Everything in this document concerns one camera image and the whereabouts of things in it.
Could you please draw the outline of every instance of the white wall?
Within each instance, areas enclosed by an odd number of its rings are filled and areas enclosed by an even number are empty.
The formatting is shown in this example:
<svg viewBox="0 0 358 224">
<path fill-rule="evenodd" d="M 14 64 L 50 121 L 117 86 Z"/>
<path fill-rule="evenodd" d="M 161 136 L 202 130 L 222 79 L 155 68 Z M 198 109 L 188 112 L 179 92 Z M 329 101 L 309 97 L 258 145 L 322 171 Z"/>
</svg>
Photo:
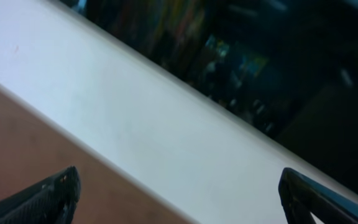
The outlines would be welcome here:
<svg viewBox="0 0 358 224">
<path fill-rule="evenodd" d="M 201 223 L 286 223 L 292 167 L 358 196 L 83 19 L 0 0 L 0 84 Z"/>
</svg>

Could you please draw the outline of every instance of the brown surface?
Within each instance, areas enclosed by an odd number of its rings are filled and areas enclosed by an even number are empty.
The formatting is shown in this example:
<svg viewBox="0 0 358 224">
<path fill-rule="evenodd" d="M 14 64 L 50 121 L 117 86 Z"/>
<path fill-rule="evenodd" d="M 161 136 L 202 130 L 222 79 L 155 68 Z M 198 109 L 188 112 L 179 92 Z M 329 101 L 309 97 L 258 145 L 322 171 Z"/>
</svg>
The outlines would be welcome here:
<svg viewBox="0 0 358 224">
<path fill-rule="evenodd" d="M 70 165 L 82 184 L 73 223 L 186 223 L 0 93 L 0 200 Z"/>
</svg>

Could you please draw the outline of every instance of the black object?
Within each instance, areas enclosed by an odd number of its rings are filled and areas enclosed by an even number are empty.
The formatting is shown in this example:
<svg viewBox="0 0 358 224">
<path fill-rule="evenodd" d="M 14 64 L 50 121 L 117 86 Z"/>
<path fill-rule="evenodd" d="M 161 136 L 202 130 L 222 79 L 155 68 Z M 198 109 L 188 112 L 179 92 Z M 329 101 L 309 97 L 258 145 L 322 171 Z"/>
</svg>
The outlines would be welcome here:
<svg viewBox="0 0 358 224">
<path fill-rule="evenodd" d="M 321 184 L 285 168 L 278 185 L 289 224 L 315 223 L 313 213 L 324 223 L 358 223 L 358 204 Z"/>
<path fill-rule="evenodd" d="M 69 167 L 0 201 L 0 223 L 71 223 L 81 184 Z"/>
</svg>

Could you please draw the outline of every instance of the brown floor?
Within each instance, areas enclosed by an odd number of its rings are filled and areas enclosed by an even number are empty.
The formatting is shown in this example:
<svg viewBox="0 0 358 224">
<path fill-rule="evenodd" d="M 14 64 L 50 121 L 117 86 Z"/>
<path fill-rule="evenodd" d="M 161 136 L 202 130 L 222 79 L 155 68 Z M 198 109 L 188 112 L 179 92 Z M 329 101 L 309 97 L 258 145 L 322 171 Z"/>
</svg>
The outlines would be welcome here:
<svg viewBox="0 0 358 224">
<path fill-rule="evenodd" d="M 73 223 L 187 223 L 0 93 L 0 200 L 70 165 L 82 184 Z"/>
</svg>

